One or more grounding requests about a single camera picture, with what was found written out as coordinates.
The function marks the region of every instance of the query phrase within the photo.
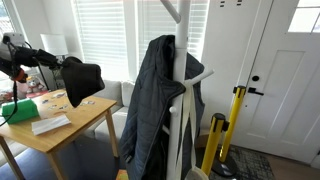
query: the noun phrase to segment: lamp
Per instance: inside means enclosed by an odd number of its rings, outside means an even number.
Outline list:
[[[66,40],[61,34],[41,34],[44,49],[55,56],[64,56],[68,54]]]

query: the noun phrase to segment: gray jacket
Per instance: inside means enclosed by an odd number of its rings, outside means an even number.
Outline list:
[[[174,36],[161,36],[150,42],[141,65],[119,143],[130,179],[165,179],[168,136],[162,132],[162,126],[169,124],[171,100],[185,91],[180,82],[172,80],[174,53]],[[197,60],[188,55],[186,78],[195,77],[203,69]],[[200,83],[194,87],[199,127],[204,104]],[[184,143],[184,153],[191,148],[190,125],[185,138],[188,140]],[[190,169],[191,166],[187,167],[190,163],[185,162],[184,170]]]

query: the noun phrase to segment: yellow stanchion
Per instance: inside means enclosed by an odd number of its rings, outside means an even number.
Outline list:
[[[212,116],[209,138],[201,166],[201,170],[206,173],[207,176],[209,176],[211,172],[213,159],[216,154],[215,152],[217,151],[222,130],[226,131],[228,125],[229,123],[226,121],[223,114],[216,113]]]
[[[246,87],[244,86],[238,86],[234,89],[235,97],[229,118],[230,125],[228,131],[226,132],[220,154],[217,152],[218,157],[214,159],[214,165],[212,167],[212,170],[220,176],[231,177],[237,172],[237,165],[235,161],[232,159],[232,157],[227,155],[245,92]]]

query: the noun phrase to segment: white coat rack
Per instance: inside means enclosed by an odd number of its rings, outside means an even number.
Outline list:
[[[160,0],[168,12],[171,14],[176,22],[175,32],[175,61],[173,67],[173,80],[184,82],[185,69],[187,60],[187,47],[188,47],[188,27],[189,27],[189,14],[191,0],[178,0],[177,10],[172,6],[169,0]],[[205,69],[202,74],[193,78],[192,84],[196,84],[202,79],[213,74],[213,70]],[[170,108],[171,120],[169,132],[169,150],[168,150],[168,164],[167,164],[167,180],[174,180],[176,174],[176,163],[178,155],[179,144],[179,129],[181,125],[181,109],[182,98],[180,95],[173,99],[172,107]]]

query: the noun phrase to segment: door handle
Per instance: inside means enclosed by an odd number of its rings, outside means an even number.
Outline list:
[[[264,95],[264,93],[257,92],[256,89],[257,89],[257,88],[249,87],[248,93],[258,94],[258,95],[260,95],[260,96],[263,96],[263,95]]]

